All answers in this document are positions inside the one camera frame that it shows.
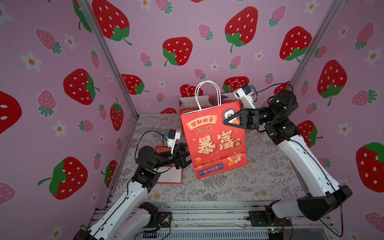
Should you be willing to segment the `red paper gift bag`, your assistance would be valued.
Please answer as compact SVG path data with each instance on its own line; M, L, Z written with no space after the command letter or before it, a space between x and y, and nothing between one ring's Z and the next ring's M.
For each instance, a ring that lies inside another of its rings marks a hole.
M176 169L175 165L172 167L161 167L158 169L158 172L161 173L157 184L177 184L181 185L183 183L183 169Z

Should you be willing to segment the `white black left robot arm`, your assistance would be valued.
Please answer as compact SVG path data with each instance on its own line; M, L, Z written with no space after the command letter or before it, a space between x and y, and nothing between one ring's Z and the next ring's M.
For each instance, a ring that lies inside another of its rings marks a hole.
M133 213L135 207L147 198L157 184L161 167L175 166L184 169L192 163L188 145L176 144L168 152L158 153L149 146L141 148L136 159L138 168L127 189L113 207L87 231L79 230L75 240L129 240L146 227L158 214L158 208L144 202Z

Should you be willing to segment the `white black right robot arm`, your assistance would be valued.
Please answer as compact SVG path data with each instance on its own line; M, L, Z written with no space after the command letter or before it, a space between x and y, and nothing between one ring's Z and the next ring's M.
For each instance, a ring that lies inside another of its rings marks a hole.
M224 124L248 130L264 132L290 159L297 173L302 177L309 194L293 200L275 201L265 208L265 219L269 225L289 217L306 217L318 221L331 211L341 207L352 196L348 186L340 185L314 157L305 143L304 133L289 119L297 109L295 94L281 90L273 96L267 107L256 108L253 93L248 85L234 91L243 108L226 118Z

